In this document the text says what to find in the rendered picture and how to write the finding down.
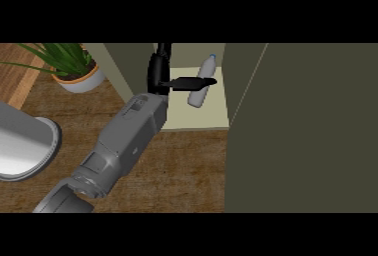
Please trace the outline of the dark olive cabinet door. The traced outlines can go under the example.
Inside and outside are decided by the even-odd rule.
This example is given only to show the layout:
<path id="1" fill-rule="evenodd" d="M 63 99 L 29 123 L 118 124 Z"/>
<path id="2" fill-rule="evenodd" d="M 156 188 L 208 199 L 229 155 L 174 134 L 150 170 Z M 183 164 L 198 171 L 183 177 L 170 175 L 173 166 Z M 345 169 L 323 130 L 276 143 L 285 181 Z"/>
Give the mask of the dark olive cabinet door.
<path id="1" fill-rule="evenodd" d="M 229 130 L 229 212 L 378 212 L 378 44 L 271 44 Z"/>

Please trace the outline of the clear plastic water bottle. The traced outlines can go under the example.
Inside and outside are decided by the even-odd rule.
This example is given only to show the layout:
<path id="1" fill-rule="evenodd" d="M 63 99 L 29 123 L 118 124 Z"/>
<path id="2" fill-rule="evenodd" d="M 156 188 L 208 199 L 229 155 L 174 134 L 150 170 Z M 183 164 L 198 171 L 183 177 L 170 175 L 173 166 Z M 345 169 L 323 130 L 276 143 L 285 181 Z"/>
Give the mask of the clear plastic water bottle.
<path id="1" fill-rule="evenodd" d="M 211 54 L 209 57 L 204 60 L 198 76 L 201 78 L 211 78 L 215 73 L 215 55 Z M 204 87 L 199 91 L 192 91 L 187 97 L 187 104 L 192 107 L 199 108 L 202 106 L 208 88 Z"/>

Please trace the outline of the olive green cabinet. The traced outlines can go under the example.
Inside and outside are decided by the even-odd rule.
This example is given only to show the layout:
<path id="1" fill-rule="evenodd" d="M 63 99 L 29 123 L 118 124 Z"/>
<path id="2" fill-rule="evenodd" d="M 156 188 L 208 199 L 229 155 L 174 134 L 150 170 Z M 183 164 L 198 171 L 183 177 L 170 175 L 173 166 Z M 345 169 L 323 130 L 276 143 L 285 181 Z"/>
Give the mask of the olive green cabinet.
<path id="1" fill-rule="evenodd" d="M 224 43 L 174 43 L 171 46 L 170 76 L 192 77 L 211 54 L 215 55 L 217 84 L 211 86 L 199 108 L 187 104 L 187 92 L 170 93 L 168 119 L 164 131 L 229 129 L 226 93 L 221 74 Z M 155 43 L 85 43 L 99 68 L 122 99 L 146 91 L 146 71 Z"/>

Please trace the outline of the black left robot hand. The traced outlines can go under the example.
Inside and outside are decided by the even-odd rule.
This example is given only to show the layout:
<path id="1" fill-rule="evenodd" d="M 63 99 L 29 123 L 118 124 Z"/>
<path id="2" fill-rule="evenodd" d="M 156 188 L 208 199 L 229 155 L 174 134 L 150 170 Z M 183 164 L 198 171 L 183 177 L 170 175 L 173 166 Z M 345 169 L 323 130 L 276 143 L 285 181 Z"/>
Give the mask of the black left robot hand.
<path id="1" fill-rule="evenodd" d="M 147 66 L 147 92 L 167 96 L 170 91 L 199 91 L 217 83 L 214 78 L 178 77 L 170 79 L 171 44 L 159 43 Z"/>

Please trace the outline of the silver grey round appliance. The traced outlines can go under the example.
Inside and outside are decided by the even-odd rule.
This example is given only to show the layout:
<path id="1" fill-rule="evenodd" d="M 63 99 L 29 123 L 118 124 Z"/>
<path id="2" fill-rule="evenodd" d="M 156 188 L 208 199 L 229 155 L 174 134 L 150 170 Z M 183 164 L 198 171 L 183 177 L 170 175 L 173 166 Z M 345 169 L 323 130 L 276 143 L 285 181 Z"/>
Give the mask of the silver grey round appliance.
<path id="1" fill-rule="evenodd" d="M 0 101 L 0 180 L 18 182 L 35 176 L 51 163 L 60 144 L 59 124 Z"/>

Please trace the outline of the green plant in white pot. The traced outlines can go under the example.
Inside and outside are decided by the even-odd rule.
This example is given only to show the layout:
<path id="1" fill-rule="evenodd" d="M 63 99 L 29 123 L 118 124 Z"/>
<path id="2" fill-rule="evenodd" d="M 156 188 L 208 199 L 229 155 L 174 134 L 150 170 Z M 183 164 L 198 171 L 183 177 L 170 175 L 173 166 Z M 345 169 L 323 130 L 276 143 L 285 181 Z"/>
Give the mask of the green plant in white pot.
<path id="1" fill-rule="evenodd" d="M 32 46 L 18 43 L 18 46 L 43 60 L 49 68 L 3 61 L 0 64 L 49 73 L 53 80 L 71 93 L 85 93 L 102 84 L 105 74 L 91 54 L 80 43 L 34 43 Z"/>

